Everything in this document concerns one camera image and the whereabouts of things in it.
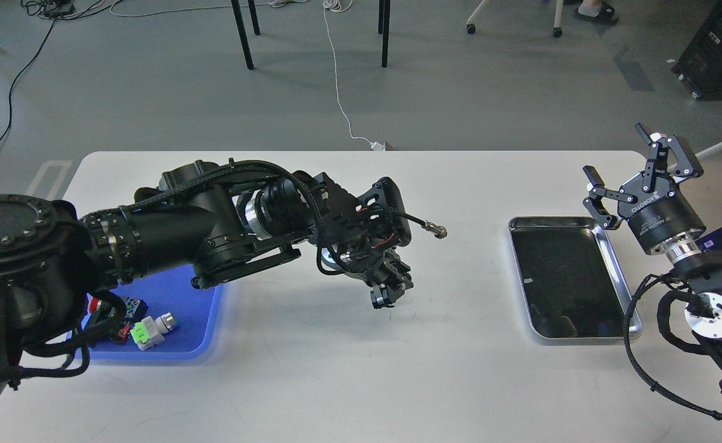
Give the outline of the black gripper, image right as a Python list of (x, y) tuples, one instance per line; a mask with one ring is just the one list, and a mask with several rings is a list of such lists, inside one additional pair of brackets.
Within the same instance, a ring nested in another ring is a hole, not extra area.
[(635, 124), (638, 134), (649, 144), (650, 151), (643, 173), (636, 174), (621, 186), (620, 193), (605, 188), (605, 183), (593, 166), (583, 166), (589, 181), (589, 195), (583, 205), (595, 222), (605, 230), (615, 230), (622, 220), (610, 214), (603, 198), (619, 202), (619, 216), (647, 255), (664, 252), (660, 245), (680, 234), (698, 239), (706, 231), (696, 211), (688, 204), (678, 183), (667, 173), (668, 154), (676, 160), (674, 176), (698, 178), (704, 169), (692, 148), (685, 148), (676, 135), (649, 134), (642, 124)]

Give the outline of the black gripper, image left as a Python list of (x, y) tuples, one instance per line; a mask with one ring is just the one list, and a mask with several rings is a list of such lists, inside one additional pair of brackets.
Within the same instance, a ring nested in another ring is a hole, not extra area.
[(319, 249), (321, 262), (332, 275), (344, 274), (364, 281), (370, 288), (370, 303), (380, 309), (379, 303), (395, 303), (404, 292), (413, 288), (411, 267), (404, 263), (395, 249), (347, 249), (334, 244), (345, 269), (335, 263), (326, 247)]

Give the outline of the black robot arm, image left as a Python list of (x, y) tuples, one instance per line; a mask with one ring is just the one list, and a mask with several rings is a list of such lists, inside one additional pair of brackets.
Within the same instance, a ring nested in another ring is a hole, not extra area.
[(82, 375), (89, 343), (127, 313), (114, 289), (186, 264), (193, 288), (209, 289), (289, 263), (307, 241), (322, 274), (361, 280), (374, 308), (393, 306), (413, 286), (397, 254), (411, 222), (447, 236), (406, 213), (389, 177), (353, 196), (327, 174), (262, 160), (195, 161), (133, 204), (83, 217), (66, 200), (0, 194), (0, 395)]

